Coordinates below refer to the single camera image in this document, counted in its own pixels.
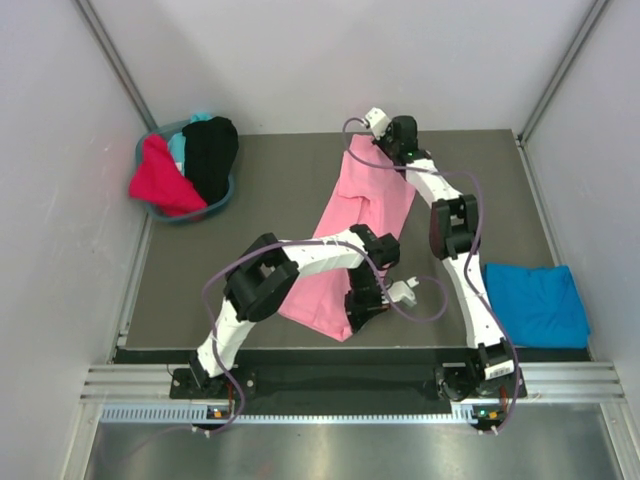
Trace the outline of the pink t shirt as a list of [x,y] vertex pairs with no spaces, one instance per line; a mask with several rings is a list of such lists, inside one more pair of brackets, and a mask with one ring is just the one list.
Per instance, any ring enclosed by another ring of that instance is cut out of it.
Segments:
[[[391,161],[365,135],[351,139],[339,178],[313,233],[315,238],[340,233],[355,224],[378,236],[399,237],[415,188],[390,170]],[[344,308],[349,291],[345,270],[332,270],[296,281],[279,314],[329,338],[343,342],[352,335]]]

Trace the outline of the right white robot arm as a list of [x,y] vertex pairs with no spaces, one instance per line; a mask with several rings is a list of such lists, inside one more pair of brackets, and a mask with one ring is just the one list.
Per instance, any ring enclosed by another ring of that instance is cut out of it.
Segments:
[[521,386],[517,353],[493,311],[482,282],[479,246],[484,210],[477,194],[449,182],[432,155],[419,147],[411,116],[390,118],[378,108],[365,115],[373,143],[391,160],[430,208],[429,244],[450,276],[465,322],[469,356],[465,372],[445,371],[440,389],[453,401],[471,395],[516,398]]

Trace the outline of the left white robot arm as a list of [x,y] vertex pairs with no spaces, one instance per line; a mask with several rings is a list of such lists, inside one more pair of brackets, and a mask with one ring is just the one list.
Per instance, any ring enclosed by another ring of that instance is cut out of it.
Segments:
[[298,279],[346,270],[349,290],[339,305],[350,331],[358,332],[390,308],[380,274],[399,260],[398,240],[390,233],[378,237],[364,224],[304,241],[261,235],[218,275],[226,280],[223,300],[207,339],[189,361],[192,384],[205,396],[220,394],[251,329],[277,312]]

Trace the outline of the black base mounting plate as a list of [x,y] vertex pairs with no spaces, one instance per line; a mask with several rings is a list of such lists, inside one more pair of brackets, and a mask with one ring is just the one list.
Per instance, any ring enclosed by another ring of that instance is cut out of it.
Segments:
[[309,401],[322,394],[331,394],[337,403],[348,395],[364,394],[365,399],[378,400],[383,394],[409,394],[428,402],[461,402],[471,398],[510,399],[513,394],[524,395],[525,387],[513,374],[494,383],[472,382],[462,366],[438,366],[432,371],[417,367],[412,373],[407,366],[390,365],[340,369],[336,365],[303,365],[299,368],[283,365],[239,368],[229,375],[198,382],[190,368],[173,372],[169,397],[174,400],[219,399],[225,393],[250,401],[272,398],[277,394],[296,394]]

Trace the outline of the folded blue t shirt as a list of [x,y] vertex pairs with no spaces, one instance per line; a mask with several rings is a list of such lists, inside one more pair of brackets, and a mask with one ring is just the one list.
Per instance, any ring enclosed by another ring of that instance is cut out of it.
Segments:
[[521,347],[585,349],[590,327],[570,269],[490,263],[483,278],[493,310]]

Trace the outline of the black t shirt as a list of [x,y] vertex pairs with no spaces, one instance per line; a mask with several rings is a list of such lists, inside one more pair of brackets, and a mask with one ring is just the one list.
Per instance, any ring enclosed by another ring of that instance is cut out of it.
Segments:
[[196,192],[211,205],[228,190],[228,176],[239,150],[236,127],[225,117],[188,124],[185,137],[185,176]]

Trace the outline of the light blue t shirt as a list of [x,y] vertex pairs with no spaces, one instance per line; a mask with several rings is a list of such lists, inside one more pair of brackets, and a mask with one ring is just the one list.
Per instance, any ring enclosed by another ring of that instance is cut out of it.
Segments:
[[[196,113],[190,117],[189,124],[209,121],[212,118],[213,116],[210,113]],[[180,128],[168,141],[168,148],[182,176],[185,175],[185,145],[186,137],[182,133],[182,128]]]

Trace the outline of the blue plastic basket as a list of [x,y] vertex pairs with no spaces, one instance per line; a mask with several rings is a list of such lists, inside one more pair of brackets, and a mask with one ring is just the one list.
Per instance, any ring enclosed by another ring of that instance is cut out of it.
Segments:
[[[191,123],[190,119],[180,120],[177,122],[173,122],[170,124],[166,124],[164,126],[160,126],[157,129],[151,130],[146,134],[142,135],[137,142],[135,147],[134,154],[134,166],[138,168],[143,160],[143,144],[147,137],[152,134],[158,134],[163,137],[165,140],[169,141],[174,134],[180,133],[182,129]],[[186,225],[189,223],[197,223],[203,220],[206,220],[214,215],[216,215],[219,211],[222,211],[228,202],[231,200],[234,192],[235,192],[236,182],[234,175],[229,173],[227,179],[227,191],[225,195],[216,203],[213,203],[202,210],[198,210],[195,212],[191,212],[181,216],[166,216],[159,208],[155,205],[152,205],[146,201],[142,202],[144,209],[148,216],[160,223],[166,223],[170,225]]]

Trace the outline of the red t shirt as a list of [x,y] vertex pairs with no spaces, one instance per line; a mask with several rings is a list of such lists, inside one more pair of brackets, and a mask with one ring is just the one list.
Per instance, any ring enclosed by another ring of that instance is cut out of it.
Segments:
[[128,193],[168,217],[184,216],[207,207],[193,184],[180,173],[168,143],[158,134],[144,139],[141,163],[132,176]]

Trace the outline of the aluminium front rail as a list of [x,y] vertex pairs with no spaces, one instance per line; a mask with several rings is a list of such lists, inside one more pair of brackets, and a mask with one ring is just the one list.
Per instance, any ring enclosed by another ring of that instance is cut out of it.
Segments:
[[[525,362],[519,399],[547,403],[620,403],[625,394],[610,363]],[[434,369],[426,364],[277,365],[239,368],[235,379],[248,398],[280,391],[419,393],[437,397]],[[80,399],[94,402],[209,400],[226,397],[226,382],[198,388],[188,368],[166,365],[98,365],[89,369]]]

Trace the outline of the right aluminium corner post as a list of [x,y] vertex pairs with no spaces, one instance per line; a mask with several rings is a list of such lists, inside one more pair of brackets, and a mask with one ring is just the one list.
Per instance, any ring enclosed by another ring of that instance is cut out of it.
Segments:
[[541,95],[534,104],[531,113],[527,116],[524,126],[516,135],[516,143],[519,147],[523,148],[535,132],[542,117],[571,72],[574,63],[577,61],[611,4],[611,0],[595,0],[590,2],[586,13],[580,20],[575,33],[571,36],[568,46],[560,56],[559,62]]

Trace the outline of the aluminium corner post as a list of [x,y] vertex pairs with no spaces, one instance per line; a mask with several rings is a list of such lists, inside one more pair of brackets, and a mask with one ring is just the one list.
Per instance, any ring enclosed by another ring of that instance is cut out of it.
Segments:
[[72,0],[71,3],[97,42],[101,53],[144,126],[148,130],[156,129],[157,122],[93,3],[89,0]]
[[571,72],[574,63],[577,61],[611,4],[611,0],[595,0],[590,2],[586,13],[580,20],[575,33],[571,36],[568,46],[560,56],[559,62],[541,95],[534,104],[531,113],[527,116],[524,126],[516,135],[516,143],[519,147],[523,148],[535,132],[542,117]]

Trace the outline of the left aluminium corner post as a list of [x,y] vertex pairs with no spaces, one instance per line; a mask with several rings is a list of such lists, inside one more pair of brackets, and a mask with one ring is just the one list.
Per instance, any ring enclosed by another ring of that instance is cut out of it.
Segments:
[[101,53],[144,126],[148,130],[156,129],[157,122],[93,3],[89,0],[72,0],[71,3],[97,42]]

